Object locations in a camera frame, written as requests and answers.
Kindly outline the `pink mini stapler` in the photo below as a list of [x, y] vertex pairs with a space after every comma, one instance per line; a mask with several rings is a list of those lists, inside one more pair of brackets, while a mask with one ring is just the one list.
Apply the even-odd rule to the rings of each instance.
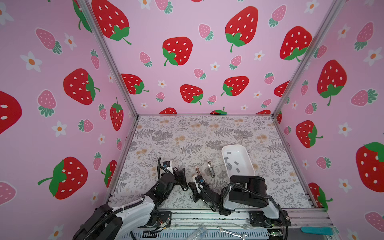
[[196, 178], [196, 177], [202, 178], [203, 176], [202, 176], [202, 173], [201, 173], [201, 171], [200, 171], [200, 168], [199, 168], [199, 167], [195, 167], [195, 170], [196, 170], [196, 176], [195, 176], [195, 178]]

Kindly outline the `beige mini stapler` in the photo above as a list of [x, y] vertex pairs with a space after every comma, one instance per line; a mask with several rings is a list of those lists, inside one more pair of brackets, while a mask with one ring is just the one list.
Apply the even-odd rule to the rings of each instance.
[[214, 171], [214, 168], [213, 168], [213, 164], [212, 164], [211, 161], [208, 161], [208, 169], [209, 169], [210, 176], [212, 178], [215, 178], [216, 174], [215, 174], [215, 171]]

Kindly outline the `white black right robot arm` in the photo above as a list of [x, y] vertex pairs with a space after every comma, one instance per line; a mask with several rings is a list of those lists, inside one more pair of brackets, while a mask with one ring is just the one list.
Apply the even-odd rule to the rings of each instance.
[[192, 190], [192, 199], [196, 203], [203, 201], [213, 212], [229, 216], [238, 205], [259, 208], [251, 211], [250, 224], [253, 227], [271, 229], [273, 227], [290, 227], [288, 213], [283, 211], [272, 196], [267, 194], [266, 181], [257, 176], [231, 176], [229, 184], [218, 194], [201, 175], [195, 175], [188, 183]]

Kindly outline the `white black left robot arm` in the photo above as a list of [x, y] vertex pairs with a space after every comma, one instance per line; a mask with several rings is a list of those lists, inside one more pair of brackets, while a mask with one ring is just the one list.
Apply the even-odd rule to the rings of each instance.
[[157, 162], [158, 180], [139, 200], [110, 207], [104, 204], [75, 233], [74, 240], [115, 240], [139, 227], [157, 224], [159, 209], [175, 186], [187, 191], [186, 170], [172, 167], [171, 161]]

